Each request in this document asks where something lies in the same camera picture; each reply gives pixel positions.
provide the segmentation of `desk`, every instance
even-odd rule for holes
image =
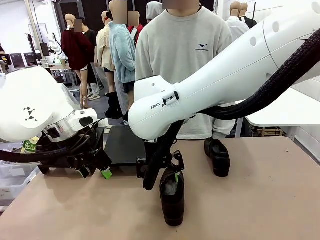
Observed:
[[[255,127],[289,127],[287,136],[294,140],[298,127],[320,125],[320,102],[289,88],[269,106],[245,118]],[[238,119],[236,138],[241,135],[242,123],[243,118]]]
[[[69,64],[66,66],[55,65],[50,67],[52,75],[54,77],[63,77],[63,80],[67,83],[72,83],[72,88],[74,89],[77,85],[77,74],[73,71]]]
[[[53,171],[38,175],[0,217],[1,240],[318,239],[320,167],[286,137],[224,139],[229,176],[213,174],[203,141],[179,141],[185,213],[166,225],[159,179]]]

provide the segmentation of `beige jacket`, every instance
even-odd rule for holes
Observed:
[[[106,25],[98,32],[96,37],[96,50],[98,62],[103,68],[110,71],[115,71],[115,65],[111,58],[110,44],[109,44],[110,27]]]

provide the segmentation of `black shoe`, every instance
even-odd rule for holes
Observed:
[[[204,141],[204,151],[212,160],[214,174],[221,178],[227,177],[231,162],[225,145],[219,140],[208,138]]]
[[[127,111],[126,114],[122,117],[125,123],[129,123],[128,116],[129,116],[129,111]]]
[[[109,109],[105,112],[105,116],[108,119],[120,119],[123,114],[120,109],[117,92],[110,92],[106,96],[109,98]]]
[[[160,181],[160,197],[162,211],[166,224],[176,227],[184,221],[185,213],[185,180],[181,172],[177,176],[174,171],[167,168]]]

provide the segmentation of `clear plastic container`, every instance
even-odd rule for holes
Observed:
[[[40,172],[38,163],[0,165],[0,206],[9,206]]]

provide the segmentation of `light blue fuzzy jacket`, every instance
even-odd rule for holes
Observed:
[[[136,81],[136,47],[125,24],[115,24],[110,27],[110,51],[117,77],[123,84]]]

